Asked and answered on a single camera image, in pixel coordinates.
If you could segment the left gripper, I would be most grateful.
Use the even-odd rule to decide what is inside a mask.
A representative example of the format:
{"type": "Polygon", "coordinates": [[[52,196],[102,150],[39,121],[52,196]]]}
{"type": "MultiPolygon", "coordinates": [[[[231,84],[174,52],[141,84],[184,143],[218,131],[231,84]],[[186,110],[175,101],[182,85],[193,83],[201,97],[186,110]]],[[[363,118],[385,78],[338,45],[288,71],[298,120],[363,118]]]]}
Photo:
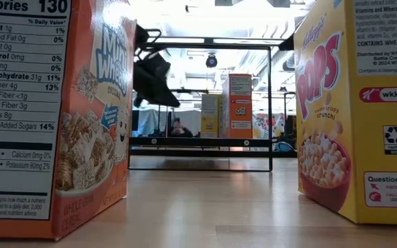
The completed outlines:
{"type": "Polygon", "coordinates": [[[180,102],[161,79],[165,79],[170,71],[171,63],[167,62],[161,55],[160,50],[149,50],[143,59],[137,55],[135,65],[143,70],[135,70],[133,74],[133,90],[137,96],[134,99],[134,106],[140,107],[143,100],[150,104],[164,105],[168,107],[179,107],[180,102]]]}

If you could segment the yellow Corn Pops cereal box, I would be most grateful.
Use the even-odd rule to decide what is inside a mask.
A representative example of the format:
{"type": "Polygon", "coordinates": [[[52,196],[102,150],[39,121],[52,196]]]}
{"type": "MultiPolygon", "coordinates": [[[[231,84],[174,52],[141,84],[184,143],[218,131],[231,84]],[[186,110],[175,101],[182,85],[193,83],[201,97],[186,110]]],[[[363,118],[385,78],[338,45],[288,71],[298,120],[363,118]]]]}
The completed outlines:
{"type": "Polygon", "coordinates": [[[294,54],[299,191],[397,225],[397,0],[316,0],[294,54]]]}
{"type": "Polygon", "coordinates": [[[201,138],[223,138],[222,94],[204,94],[201,99],[201,138]]]}

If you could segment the orange Mini-Wheats cereal box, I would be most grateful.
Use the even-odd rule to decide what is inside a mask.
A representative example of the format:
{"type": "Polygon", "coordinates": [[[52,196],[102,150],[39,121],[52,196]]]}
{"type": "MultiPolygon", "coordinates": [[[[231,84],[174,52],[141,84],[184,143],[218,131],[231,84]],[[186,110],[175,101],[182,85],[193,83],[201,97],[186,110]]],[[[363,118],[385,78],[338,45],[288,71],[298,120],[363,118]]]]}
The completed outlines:
{"type": "Polygon", "coordinates": [[[129,0],[0,0],[0,238],[59,240],[127,194],[129,0]]]}
{"type": "Polygon", "coordinates": [[[221,95],[223,138],[252,138],[252,76],[231,73],[221,95]]]}

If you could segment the gray cloth divider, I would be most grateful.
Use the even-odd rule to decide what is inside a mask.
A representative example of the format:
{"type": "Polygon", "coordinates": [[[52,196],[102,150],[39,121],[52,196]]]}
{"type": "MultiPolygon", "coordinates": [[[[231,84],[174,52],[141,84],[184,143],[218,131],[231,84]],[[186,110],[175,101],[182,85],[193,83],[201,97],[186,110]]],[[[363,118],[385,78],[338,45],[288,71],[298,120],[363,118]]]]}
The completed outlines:
{"type": "Polygon", "coordinates": [[[189,111],[167,111],[167,110],[140,110],[137,131],[133,131],[133,137],[137,136],[162,136],[177,137],[180,134],[174,133],[174,124],[180,122],[185,129],[184,137],[198,136],[201,133],[201,112],[198,110],[189,111]]]}

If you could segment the person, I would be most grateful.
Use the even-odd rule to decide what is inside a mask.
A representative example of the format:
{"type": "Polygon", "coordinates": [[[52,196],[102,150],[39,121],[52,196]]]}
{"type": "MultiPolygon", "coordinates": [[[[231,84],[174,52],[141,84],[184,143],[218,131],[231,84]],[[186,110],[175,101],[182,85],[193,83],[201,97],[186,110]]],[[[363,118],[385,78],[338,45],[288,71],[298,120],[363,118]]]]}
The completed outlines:
{"type": "Polygon", "coordinates": [[[192,132],[181,124],[180,118],[175,118],[172,128],[168,132],[169,137],[192,138],[192,132]]]}

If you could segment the black overhead beam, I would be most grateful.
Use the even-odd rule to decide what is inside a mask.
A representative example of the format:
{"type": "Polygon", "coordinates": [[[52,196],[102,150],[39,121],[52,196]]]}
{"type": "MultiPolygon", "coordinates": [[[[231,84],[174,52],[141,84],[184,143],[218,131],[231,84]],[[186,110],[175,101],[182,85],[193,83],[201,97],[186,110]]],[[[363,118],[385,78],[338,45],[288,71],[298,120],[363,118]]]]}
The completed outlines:
{"type": "Polygon", "coordinates": [[[264,39],[264,38],[227,38],[227,37],[150,37],[149,42],[154,43],[175,43],[175,44],[229,44],[229,45],[268,45],[276,46],[285,39],[264,39]]]}

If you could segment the colourful cartoon poster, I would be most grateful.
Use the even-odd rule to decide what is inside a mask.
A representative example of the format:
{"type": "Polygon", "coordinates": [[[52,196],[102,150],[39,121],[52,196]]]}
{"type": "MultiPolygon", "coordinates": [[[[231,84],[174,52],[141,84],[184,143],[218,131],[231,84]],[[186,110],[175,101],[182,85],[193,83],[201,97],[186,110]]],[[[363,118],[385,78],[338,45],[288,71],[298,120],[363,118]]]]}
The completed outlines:
{"type": "Polygon", "coordinates": [[[285,132],[284,114],[272,114],[271,120],[267,113],[254,113],[252,115],[252,138],[268,139],[269,131],[272,137],[278,137],[285,132]]]}

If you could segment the blue rounded object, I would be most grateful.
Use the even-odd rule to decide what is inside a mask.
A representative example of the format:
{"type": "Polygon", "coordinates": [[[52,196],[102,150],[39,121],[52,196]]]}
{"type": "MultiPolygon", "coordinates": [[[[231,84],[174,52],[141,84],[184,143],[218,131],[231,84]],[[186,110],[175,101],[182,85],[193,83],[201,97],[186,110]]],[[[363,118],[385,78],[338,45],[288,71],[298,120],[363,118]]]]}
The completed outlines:
{"type": "Polygon", "coordinates": [[[279,141],[274,146],[275,152],[293,152],[294,148],[292,145],[285,141],[279,141]]]}

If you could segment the wooden shelf with black frame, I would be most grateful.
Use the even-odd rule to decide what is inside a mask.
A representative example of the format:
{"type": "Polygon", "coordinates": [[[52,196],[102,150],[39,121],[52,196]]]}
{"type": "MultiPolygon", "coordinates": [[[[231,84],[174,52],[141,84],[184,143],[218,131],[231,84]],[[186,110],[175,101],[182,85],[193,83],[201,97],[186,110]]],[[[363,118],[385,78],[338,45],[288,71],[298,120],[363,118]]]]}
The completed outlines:
{"type": "MultiPolygon", "coordinates": [[[[271,76],[271,50],[268,45],[229,45],[229,44],[175,44],[175,43],[146,43],[147,49],[162,50],[166,48],[207,48],[219,50],[261,50],[267,53],[267,75],[271,76]]],[[[132,137],[132,149],[161,149],[161,150],[215,150],[217,147],[266,147],[272,152],[272,135],[268,139],[253,138],[169,138],[169,137],[132,137]]],[[[273,158],[268,159],[266,172],[273,170],[273,158]]]]}

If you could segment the black aluminium table frame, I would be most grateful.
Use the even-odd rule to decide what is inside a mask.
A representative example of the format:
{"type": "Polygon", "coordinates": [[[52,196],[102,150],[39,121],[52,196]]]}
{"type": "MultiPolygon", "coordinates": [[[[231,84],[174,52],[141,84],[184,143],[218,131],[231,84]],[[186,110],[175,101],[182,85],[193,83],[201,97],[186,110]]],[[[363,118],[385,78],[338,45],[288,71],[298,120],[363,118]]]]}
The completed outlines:
{"type": "Polygon", "coordinates": [[[161,150],[161,149],[132,149],[134,156],[177,156],[177,157],[221,157],[221,158],[296,158],[295,151],[290,152],[249,152],[249,151],[221,151],[221,150],[161,150]]]}

